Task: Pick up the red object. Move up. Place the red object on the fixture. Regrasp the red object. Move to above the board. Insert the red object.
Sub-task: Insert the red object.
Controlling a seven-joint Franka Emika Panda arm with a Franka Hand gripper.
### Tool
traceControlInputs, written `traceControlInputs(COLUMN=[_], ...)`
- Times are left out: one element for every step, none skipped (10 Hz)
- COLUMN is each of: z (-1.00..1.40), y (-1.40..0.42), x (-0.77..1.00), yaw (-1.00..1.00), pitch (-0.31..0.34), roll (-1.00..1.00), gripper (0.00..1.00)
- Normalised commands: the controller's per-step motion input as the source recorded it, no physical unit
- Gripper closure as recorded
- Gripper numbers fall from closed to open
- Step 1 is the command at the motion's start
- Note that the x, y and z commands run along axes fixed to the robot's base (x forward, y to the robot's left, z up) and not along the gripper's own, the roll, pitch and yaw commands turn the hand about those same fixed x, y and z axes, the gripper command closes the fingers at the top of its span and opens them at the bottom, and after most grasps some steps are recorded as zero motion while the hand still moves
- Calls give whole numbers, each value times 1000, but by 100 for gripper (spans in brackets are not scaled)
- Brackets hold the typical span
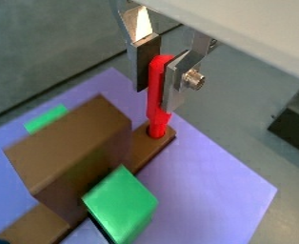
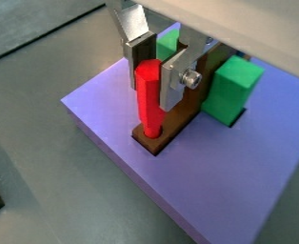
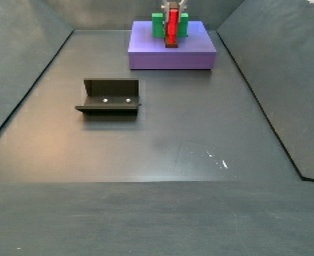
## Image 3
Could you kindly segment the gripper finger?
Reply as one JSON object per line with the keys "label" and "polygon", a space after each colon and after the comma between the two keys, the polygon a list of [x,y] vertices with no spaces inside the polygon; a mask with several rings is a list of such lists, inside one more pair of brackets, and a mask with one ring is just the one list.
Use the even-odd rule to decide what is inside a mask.
{"label": "gripper finger", "polygon": [[170,11],[169,0],[162,0],[162,9],[165,12],[165,19],[169,20],[169,11]]}
{"label": "gripper finger", "polygon": [[182,0],[179,2],[179,13],[183,13],[183,11],[187,9],[187,2],[189,0]]}

